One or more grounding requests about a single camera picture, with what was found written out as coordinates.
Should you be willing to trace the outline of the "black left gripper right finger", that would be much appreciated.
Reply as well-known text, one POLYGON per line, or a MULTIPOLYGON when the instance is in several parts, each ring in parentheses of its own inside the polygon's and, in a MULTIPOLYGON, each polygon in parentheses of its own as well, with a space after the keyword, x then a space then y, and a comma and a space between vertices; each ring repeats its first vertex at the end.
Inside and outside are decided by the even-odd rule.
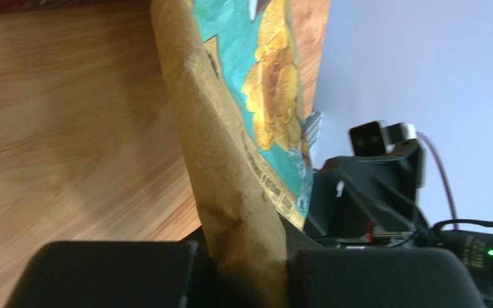
POLYGON ((466 267, 435 248, 304 250, 288 275, 294 307, 484 307, 466 267))

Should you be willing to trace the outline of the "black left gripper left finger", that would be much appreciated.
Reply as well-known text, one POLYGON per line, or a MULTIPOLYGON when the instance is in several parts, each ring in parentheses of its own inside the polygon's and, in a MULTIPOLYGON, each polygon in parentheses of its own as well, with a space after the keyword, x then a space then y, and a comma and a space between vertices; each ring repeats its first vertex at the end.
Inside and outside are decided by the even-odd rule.
POLYGON ((57 241, 28 262, 6 307, 215 307, 196 242, 57 241))

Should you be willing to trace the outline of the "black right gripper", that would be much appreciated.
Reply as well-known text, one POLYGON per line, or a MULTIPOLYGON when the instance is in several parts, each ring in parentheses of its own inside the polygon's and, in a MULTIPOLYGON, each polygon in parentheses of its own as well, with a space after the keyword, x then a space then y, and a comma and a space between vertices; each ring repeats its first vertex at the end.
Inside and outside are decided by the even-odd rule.
POLYGON ((372 244, 376 230, 400 241, 426 234, 429 223, 417 205, 424 161, 415 139, 376 157, 330 158, 314 173, 304 233, 324 246, 372 244))

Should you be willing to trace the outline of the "tan kettle chips bag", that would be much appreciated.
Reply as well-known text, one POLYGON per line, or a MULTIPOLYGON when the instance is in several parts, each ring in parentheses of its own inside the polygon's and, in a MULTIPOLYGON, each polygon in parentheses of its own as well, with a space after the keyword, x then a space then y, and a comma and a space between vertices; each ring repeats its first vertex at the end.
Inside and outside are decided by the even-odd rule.
POLYGON ((286 236, 313 183, 291 3, 153 1, 150 17, 208 253, 248 304, 289 307, 286 236))

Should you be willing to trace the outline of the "red Doritos bag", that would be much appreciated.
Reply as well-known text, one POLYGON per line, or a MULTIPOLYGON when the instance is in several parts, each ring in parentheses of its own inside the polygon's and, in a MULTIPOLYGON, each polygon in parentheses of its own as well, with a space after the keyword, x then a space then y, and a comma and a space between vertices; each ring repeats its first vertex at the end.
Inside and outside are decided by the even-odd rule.
POLYGON ((19 12, 22 10, 36 10, 39 8, 49 8, 71 3, 73 3, 73 1, 0 0, 0 13, 19 12))

